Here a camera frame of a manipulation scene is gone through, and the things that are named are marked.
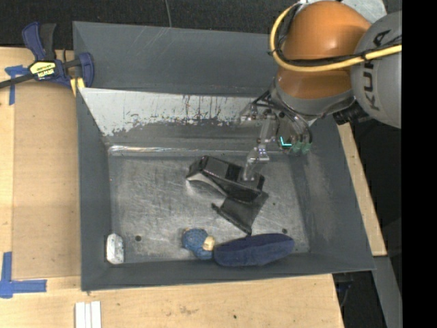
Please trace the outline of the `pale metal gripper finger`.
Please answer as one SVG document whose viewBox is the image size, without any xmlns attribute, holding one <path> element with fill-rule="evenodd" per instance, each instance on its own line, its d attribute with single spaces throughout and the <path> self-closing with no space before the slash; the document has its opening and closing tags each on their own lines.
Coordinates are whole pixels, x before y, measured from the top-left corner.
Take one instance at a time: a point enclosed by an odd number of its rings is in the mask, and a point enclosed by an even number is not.
<svg viewBox="0 0 437 328">
<path fill-rule="evenodd" d="M 242 179 L 252 181 L 255 175 L 260 173 L 262 167 L 270 161 L 265 144 L 259 144 L 254 147 L 246 156 Z"/>
</svg>

